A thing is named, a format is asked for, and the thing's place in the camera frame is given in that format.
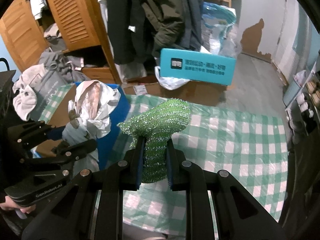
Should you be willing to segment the person left hand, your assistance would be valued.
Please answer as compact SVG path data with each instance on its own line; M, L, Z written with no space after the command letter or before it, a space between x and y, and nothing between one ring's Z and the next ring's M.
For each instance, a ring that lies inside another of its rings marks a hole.
M36 205L21 207L17 205L9 196L6 196L5 202L1 203L1 209L4 211L20 210L21 213L30 214L31 212L35 211Z

